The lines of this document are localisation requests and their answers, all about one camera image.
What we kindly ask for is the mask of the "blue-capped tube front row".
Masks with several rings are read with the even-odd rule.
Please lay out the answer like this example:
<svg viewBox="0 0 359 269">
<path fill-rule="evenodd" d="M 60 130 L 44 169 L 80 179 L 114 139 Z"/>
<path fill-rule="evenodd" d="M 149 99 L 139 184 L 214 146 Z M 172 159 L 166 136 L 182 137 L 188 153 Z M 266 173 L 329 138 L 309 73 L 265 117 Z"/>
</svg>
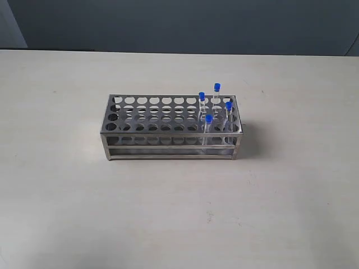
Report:
<svg viewBox="0 0 359 269">
<path fill-rule="evenodd" d="M 208 144 L 207 134 L 210 133 L 212 122 L 213 122 L 213 116 L 211 114 L 207 114 L 205 116 L 205 123 L 204 123 L 204 127 L 203 127 L 203 131 L 204 131 L 204 135 L 205 135 L 202 139 L 203 146 L 206 146 Z"/>
</svg>

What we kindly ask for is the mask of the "blue-capped tube end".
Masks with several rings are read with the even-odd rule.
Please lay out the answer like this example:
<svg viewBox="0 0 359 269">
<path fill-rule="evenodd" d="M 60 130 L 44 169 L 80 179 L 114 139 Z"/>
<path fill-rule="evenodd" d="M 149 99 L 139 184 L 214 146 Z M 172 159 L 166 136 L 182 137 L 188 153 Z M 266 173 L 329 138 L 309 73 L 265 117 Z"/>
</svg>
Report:
<svg viewBox="0 0 359 269">
<path fill-rule="evenodd" d="M 225 128 L 227 130 L 228 133 L 232 133 L 233 132 L 233 124 L 232 124 L 232 102 L 228 101 L 225 104 L 225 109 L 226 109 L 226 124 L 225 124 Z"/>
</svg>

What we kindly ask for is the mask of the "stainless steel test tube rack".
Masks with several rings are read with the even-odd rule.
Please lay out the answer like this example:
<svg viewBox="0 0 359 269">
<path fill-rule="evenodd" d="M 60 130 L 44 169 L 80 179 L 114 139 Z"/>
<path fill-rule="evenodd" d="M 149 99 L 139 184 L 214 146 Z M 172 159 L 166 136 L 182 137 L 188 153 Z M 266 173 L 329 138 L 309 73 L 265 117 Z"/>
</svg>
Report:
<svg viewBox="0 0 359 269">
<path fill-rule="evenodd" d="M 205 95 L 206 115 L 213 116 L 208 144 L 199 121 L 199 95 L 110 95 L 100 137 L 106 158 L 236 159 L 243 136 L 234 95 L 219 95 L 213 113 L 212 94 Z M 228 133 L 226 102 L 232 102 L 233 132 Z"/>
</svg>

